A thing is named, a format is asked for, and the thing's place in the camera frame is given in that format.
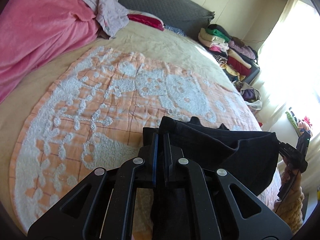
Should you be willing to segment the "right hand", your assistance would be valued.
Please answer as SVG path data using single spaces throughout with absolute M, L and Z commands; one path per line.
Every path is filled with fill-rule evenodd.
M 283 157 L 283 162 L 286 166 L 281 175 L 281 188 L 279 190 L 281 200 L 284 200 L 286 197 L 298 191 L 300 187 L 299 183 L 301 181 L 300 170 L 293 169 L 287 157 Z

